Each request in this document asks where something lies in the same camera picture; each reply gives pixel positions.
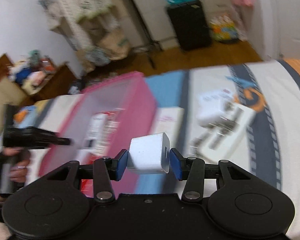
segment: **orange logo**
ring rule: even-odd
[[[245,99],[247,100],[247,107],[255,110],[257,113],[262,112],[265,109],[266,106],[266,100],[263,94],[261,94],[259,91],[255,90],[254,88],[245,88],[243,90],[243,94]],[[256,94],[258,96],[258,101],[254,105],[250,105],[249,101],[253,100],[253,94]],[[240,100],[238,96],[234,97],[234,102],[240,104]]]

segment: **white power adapter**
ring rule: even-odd
[[[226,104],[233,101],[233,94],[229,89],[224,88],[202,93],[198,96],[198,101],[197,121],[200,126],[205,127],[226,115]]]
[[[127,168],[137,174],[169,172],[170,141],[165,133],[133,138]]]

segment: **black mini fridge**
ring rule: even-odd
[[[210,29],[199,0],[170,5],[167,13],[181,49],[191,50],[211,45]]]

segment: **person's hand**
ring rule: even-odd
[[[20,152],[23,150],[23,148],[15,147],[15,148],[4,148],[3,154],[6,156],[15,156],[20,154]],[[26,182],[26,175],[28,172],[27,166],[30,163],[30,155],[26,154],[25,156],[22,156],[24,160],[21,162],[18,162],[15,166],[11,168],[10,171],[10,178],[14,182]]]

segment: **metal screw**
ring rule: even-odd
[[[185,193],[185,198],[187,199],[198,199],[200,196],[200,193],[196,191],[188,191]]]
[[[97,193],[97,198],[100,200],[108,200],[110,198],[112,198],[112,193],[109,191],[101,191],[99,193]]]

